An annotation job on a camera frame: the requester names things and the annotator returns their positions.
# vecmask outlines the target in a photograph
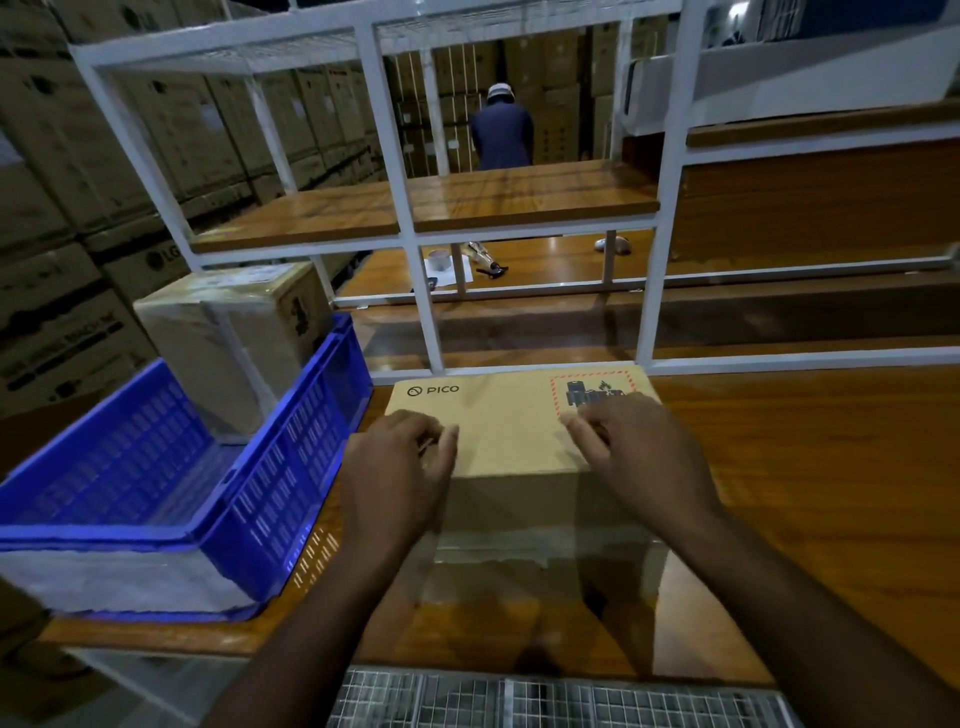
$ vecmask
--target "hand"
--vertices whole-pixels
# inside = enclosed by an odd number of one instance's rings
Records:
[[[561,419],[593,471],[671,546],[726,513],[700,444],[655,400],[609,397]]]
[[[399,566],[444,499],[458,432],[457,425],[399,410],[350,439],[340,470],[345,546]],[[420,446],[431,440],[439,441],[436,457],[424,467]]]

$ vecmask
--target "wooden surface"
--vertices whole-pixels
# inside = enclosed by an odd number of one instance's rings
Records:
[[[192,248],[197,253],[219,253],[396,235],[399,230],[390,186],[386,182],[370,182],[278,197],[198,235]]]
[[[701,438],[723,500],[854,609],[960,687],[960,368],[657,377]],[[383,412],[374,393],[363,427]],[[239,624],[55,619],[65,645],[249,657],[341,537],[335,483],[295,577]],[[668,557],[656,599],[596,617],[581,600],[422,604],[368,633],[359,663],[770,682],[706,588]]]
[[[682,260],[949,245],[960,139],[684,169]]]
[[[725,144],[745,144],[794,136],[821,136],[939,124],[956,119],[960,119],[960,99],[944,99],[934,104],[917,104],[909,107],[780,116],[772,119],[695,127],[686,136],[686,146],[719,147]]]
[[[444,364],[470,367],[631,360],[642,304],[641,292],[623,291],[433,306]],[[372,371],[428,366],[414,305],[376,305],[352,316]],[[957,344],[960,274],[946,271],[667,288],[655,354]]]
[[[613,265],[615,278],[642,278],[647,274],[647,258],[653,243],[653,231],[620,231],[633,245],[630,255],[618,255]],[[490,279],[476,272],[467,289],[502,288],[514,285],[568,283],[581,280],[600,280],[603,277],[603,253],[593,250],[593,243],[602,232],[593,235],[565,237],[538,237],[524,240],[504,240],[486,243],[493,259],[509,266],[506,275]],[[893,260],[918,256],[945,255],[947,245],[897,246],[888,248],[829,250],[804,252],[776,252],[764,255],[743,255],[738,258],[718,257],[711,260],[684,260],[678,258],[667,265],[667,275],[755,270],[796,265],[826,265],[865,260]],[[424,257],[435,250],[423,248]],[[341,296],[375,296],[388,293],[409,293],[412,288],[406,255],[401,250],[374,251],[339,291]],[[453,290],[446,286],[439,290]]]
[[[654,180],[604,159],[407,182],[419,232],[640,215],[660,209]]]

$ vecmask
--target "worker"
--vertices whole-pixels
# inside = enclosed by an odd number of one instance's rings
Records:
[[[493,84],[487,105],[470,118],[480,169],[527,167],[534,158],[534,122],[514,99],[510,84]]]
[[[666,408],[632,394],[563,420],[623,505],[727,608],[804,725],[960,725],[960,693],[724,507],[700,446]],[[426,439],[439,444],[423,466]],[[367,619],[438,514],[456,457],[457,426],[412,412],[350,440],[343,544],[207,728],[325,724]]]

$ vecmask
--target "white cap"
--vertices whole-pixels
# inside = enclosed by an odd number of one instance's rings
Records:
[[[510,88],[510,84],[493,84],[490,87],[490,90],[487,91],[487,101],[490,101],[494,96],[513,96],[514,90]]]

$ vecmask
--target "dark blue shirt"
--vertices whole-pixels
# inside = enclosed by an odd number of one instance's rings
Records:
[[[526,167],[534,145],[534,122],[520,104],[496,102],[470,119],[480,169]]]

